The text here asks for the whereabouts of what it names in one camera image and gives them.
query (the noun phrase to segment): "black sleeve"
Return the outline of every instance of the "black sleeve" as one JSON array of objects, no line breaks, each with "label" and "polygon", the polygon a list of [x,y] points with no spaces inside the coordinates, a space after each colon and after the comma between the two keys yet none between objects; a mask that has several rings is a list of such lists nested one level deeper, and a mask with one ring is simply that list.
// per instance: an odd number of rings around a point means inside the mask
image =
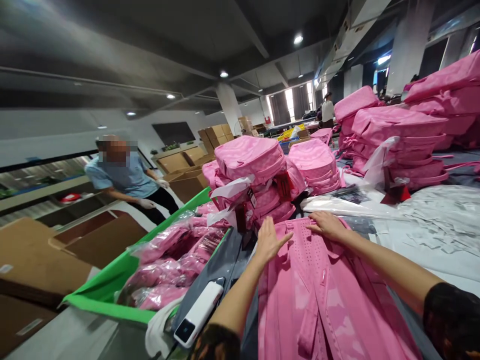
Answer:
[{"label": "black sleeve", "polygon": [[423,326],[445,360],[480,359],[480,299],[445,282],[425,298]]},{"label": "black sleeve", "polygon": [[240,339],[226,327],[208,324],[196,339],[189,360],[238,360]]}]

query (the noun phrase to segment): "person in white shirt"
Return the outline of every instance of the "person in white shirt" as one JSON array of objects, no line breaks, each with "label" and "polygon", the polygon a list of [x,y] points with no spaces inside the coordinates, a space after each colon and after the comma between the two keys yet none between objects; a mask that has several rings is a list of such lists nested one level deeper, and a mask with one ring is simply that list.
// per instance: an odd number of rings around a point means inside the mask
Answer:
[{"label": "person in white shirt", "polygon": [[325,101],[321,105],[321,127],[322,129],[334,127],[334,103],[332,102],[332,93],[329,91],[325,95]]}]

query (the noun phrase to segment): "black screen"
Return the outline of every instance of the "black screen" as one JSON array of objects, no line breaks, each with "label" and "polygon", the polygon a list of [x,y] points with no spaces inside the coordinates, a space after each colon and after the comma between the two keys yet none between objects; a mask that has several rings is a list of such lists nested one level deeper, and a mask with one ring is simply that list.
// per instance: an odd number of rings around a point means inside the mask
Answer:
[{"label": "black screen", "polygon": [[163,124],[152,124],[165,146],[175,143],[183,144],[195,140],[195,136],[186,122],[169,122]]},{"label": "black screen", "polygon": [[190,338],[190,335],[192,335],[192,333],[194,332],[194,330],[195,330],[195,325],[193,325],[190,321],[188,321],[185,318],[181,322],[178,329],[175,331],[175,335],[184,343],[186,343]]}]

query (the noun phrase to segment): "floor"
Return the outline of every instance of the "floor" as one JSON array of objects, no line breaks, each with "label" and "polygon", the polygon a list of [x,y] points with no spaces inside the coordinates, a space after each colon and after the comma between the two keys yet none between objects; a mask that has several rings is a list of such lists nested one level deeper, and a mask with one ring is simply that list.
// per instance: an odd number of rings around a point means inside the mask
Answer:
[{"label": "floor", "polygon": [[[173,193],[177,205],[184,204]],[[125,202],[113,210],[129,213],[147,231],[155,228],[140,211]],[[158,207],[165,217],[169,213]],[[69,307],[10,353],[5,360],[147,360],[145,330]]]}]

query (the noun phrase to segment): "ceiling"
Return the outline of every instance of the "ceiling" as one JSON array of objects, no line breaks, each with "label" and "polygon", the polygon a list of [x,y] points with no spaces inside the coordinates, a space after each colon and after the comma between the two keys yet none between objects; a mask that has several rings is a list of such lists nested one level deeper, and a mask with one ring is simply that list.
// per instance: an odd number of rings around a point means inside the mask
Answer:
[{"label": "ceiling", "polygon": [[[440,1],[432,26],[474,2]],[[344,68],[391,50],[408,3],[390,2]],[[313,80],[348,11],[347,0],[4,0],[0,107],[214,113],[218,82],[243,103]]]}]

